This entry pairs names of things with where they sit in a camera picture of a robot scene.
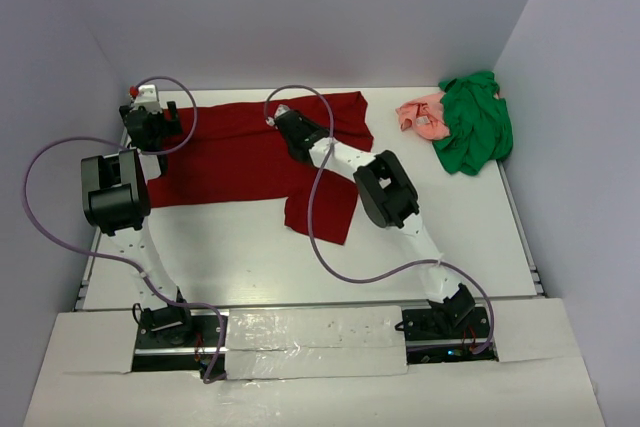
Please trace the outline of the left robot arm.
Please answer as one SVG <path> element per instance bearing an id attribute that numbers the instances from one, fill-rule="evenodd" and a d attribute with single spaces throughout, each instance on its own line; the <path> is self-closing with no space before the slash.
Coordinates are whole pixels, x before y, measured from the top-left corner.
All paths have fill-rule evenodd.
<path id="1" fill-rule="evenodd" d="M 82 204 L 89 224 L 111 238 L 121 256 L 139 265 L 133 273 L 139 295 L 133 315 L 139 332 L 182 346 L 194 337 L 196 322 L 162 264 L 148 223 L 147 178 L 167 172 L 168 158 L 158 153 L 166 138 L 182 133 L 176 104 L 170 101 L 167 107 L 167 111 L 142 104 L 119 108 L 132 146 L 81 161 Z"/>

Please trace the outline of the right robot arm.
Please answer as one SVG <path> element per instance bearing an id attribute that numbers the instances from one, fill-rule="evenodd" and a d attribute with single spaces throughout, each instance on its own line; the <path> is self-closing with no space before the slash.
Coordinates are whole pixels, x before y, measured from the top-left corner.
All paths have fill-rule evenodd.
<path id="1" fill-rule="evenodd" d="M 425 328 L 447 338 L 455 338 L 467 329 L 475 301 L 464 282 L 471 277 L 441 259 L 421 215 L 418 192 L 396 154 L 390 150 L 370 153 L 349 146 L 334 137 L 333 117 L 325 128 L 283 104 L 270 122 L 283 137 L 290 156 L 316 169 L 306 226 L 312 251 L 322 267 L 336 279 L 354 285 L 381 282 L 412 267 L 425 267 L 436 287 L 427 300 L 432 314 Z M 370 278 L 350 278 L 331 267 L 319 250 L 313 218 L 316 194 L 327 172 L 351 182 L 368 219 L 378 228 L 398 231 L 418 258 Z"/>

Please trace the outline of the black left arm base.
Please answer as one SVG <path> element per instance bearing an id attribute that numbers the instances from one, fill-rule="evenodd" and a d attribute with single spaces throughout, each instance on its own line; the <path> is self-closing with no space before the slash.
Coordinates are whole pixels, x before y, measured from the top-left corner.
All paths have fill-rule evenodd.
<path id="1" fill-rule="evenodd" d="M 223 378 L 222 328 L 215 314 L 188 313 L 168 306 L 151 311 L 132 307 L 136 339 L 131 370 L 136 373 L 185 371 L 201 380 Z"/>

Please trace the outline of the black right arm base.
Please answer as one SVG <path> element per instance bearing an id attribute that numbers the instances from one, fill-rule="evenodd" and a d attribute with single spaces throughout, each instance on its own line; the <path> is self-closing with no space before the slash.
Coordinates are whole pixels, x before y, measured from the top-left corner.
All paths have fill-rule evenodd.
<path id="1" fill-rule="evenodd" d="M 403 309 L 401 321 L 394 329 L 401 332 L 406 344 L 409 365 L 497 361 L 493 345 L 474 353 L 489 334 L 485 307 L 477 306 L 462 323 L 452 329 L 436 323 L 433 309 Z"/>

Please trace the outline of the red t shirt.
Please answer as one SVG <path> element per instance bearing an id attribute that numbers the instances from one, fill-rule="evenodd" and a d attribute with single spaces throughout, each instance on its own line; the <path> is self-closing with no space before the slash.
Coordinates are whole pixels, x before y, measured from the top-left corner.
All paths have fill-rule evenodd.
<path id="1" fill-rule="evenodd" d="M 185 145 L 169 155 L 166 174 L 149 181 L 152 207 L 282 198 L 285 226 L 308 234 L 307 202 L 316 169 L 289 155 L 281 135 L 266 124 L 262 103 L 185 108 L 179 117 L 193 136 L 166 141 L 167 147 Z M 316 194 L 315 237 L 344 244 L 356 205 L 356 187 L 325 173 Z"/>

